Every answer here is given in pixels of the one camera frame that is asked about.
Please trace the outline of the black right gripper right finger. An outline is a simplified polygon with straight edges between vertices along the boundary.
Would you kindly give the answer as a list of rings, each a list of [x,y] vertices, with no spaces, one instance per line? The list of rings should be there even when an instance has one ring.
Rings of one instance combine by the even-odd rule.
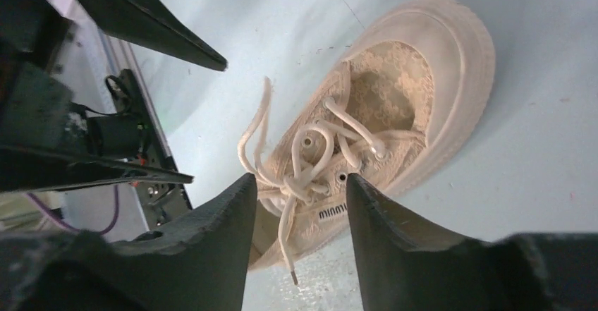
[[[346,182],[365,310],[596,310],[597,235],[519,233],[484,242]]]

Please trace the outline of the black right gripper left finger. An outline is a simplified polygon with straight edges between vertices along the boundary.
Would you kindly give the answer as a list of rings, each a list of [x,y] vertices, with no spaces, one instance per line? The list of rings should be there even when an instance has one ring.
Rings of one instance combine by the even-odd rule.
[[[240,310],[257,204],[247,173],[130,241],[98,233],[1,234],[2,310]]]

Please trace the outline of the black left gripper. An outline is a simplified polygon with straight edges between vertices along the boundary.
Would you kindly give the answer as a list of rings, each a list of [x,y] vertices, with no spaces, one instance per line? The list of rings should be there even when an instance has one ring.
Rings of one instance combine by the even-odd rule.
[[[160,0],[78,0],[106,34],[214,71],[227,60]],[[53,78],[72,21],[48,0],[1,0],[1,192],[68,190],[193,177],[88,152],[73,92]]]

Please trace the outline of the beige sneaker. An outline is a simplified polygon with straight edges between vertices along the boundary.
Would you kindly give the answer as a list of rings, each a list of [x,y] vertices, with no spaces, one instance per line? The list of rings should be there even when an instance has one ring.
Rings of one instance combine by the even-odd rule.
[[[295,263],[348,227],[346,182],[399,197],[471,136],[496,54],[484,23],[456,0],[412,0],[375,21],[329,71],[271,154],[262,156],[272,86],[238,142],[257,181],[248,269]]]

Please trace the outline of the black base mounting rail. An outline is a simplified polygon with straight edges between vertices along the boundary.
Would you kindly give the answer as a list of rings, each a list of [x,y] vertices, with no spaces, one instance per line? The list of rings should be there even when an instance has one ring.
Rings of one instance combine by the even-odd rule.
[[[134,164],[157,169],[177,171],[174,158],[161,135],[161,126],[154,115],[153,106],[145,95],[131,69],[106,77],[111,86],[111,98],[117,111],[129,108],[128,113],[137,119],[140,145],[135,155],[127,160]],[[192,209],[185,186],[180,183],[133,182],[142,213],[153,230]]]

